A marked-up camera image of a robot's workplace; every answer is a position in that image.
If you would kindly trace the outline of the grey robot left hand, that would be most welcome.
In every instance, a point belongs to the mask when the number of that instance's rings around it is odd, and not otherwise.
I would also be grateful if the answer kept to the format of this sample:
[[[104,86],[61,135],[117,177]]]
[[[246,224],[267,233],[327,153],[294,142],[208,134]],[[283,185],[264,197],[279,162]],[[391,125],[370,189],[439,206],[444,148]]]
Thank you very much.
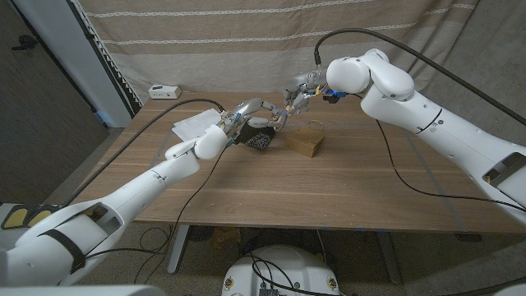
[[[271,114],[271,119],[253,116],[260,109],[268,110]],[[256,129],[272,127],[278,132],[285,126],[287,118],[288,111],[286,109],[278,108],[276,105],[261,98],[253,98],[238,104],[228,113],[222,113],[216,125],[227,136],[232,136],[246,124]]]

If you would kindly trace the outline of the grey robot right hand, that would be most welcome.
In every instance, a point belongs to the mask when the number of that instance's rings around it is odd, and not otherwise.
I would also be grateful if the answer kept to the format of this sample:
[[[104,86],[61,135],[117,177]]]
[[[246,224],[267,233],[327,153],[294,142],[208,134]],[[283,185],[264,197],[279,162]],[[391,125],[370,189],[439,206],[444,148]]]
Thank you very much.
[[[327,83],[327,68],[317,68],[310,72],[300,73],[285,83],[283,95],[284,106],[288,114],[297,111],[307,111],[311,92],[315,92],[318,87]]]

